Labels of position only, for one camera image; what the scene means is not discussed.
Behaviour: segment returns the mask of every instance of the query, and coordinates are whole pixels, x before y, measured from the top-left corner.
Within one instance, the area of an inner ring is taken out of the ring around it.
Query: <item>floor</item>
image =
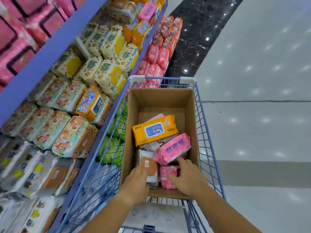
[[[265,233],[310,232],[310,0],[169,0],[166,77],[195,77],[228,202]]]

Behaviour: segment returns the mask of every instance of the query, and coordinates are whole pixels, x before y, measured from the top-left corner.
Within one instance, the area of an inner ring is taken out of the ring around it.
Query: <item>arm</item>
[[[95,216],[80,233],[116,233],[128,212],[144,201],[149,193],[146,185],[147,171],[141,172],[140,165],[125,179],[115,197]]]
[[[181,176],[169,175],[171,182],[194,199],[215,233],[261,233],[208,185],[202,172],[190,160],[178,159]]]

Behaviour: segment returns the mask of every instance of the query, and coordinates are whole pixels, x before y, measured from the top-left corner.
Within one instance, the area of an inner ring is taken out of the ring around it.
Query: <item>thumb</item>
[[[172,184],[174,186],[176,186],[176,187],[178,186],[178,183],[179,183],[179,178],[178,177],[173,176],[172,174],[167,175],[167,177],[169,178],[169,180],[172,182]]]

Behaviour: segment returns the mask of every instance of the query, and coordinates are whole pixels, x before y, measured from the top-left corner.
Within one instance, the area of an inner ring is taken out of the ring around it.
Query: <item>yellow wipes package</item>
[[[157,141],[178,133],[174,115],[132,126],[136,146]]]

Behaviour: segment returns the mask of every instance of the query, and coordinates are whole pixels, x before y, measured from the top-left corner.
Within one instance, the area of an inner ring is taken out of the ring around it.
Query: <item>shopping cart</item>
[[[201,171],[209,184],[225,199],[195,78],[155,78],[132,75],[119,95],[121,99],[116,101],[118,103],[117,109],[111,111],[113,112],[113,119],[109,121],[96,149],[95,154],[97,155],[93,156],[57,232],[78,232],[117,192],[125,141],[128,91],[132,87],[144,87],[146,79],[156,79],[152,80],[156,83],[151,83],[149,86],[151,88],[193,89]],[[188,232],[207,232],[208,224],[204,219],[204,215],[193,201],[148,197],[146,202],[183,206]],[[144,226],[143,228],[122,227],[120,232],[155,232],[155,230],[154,226]]]

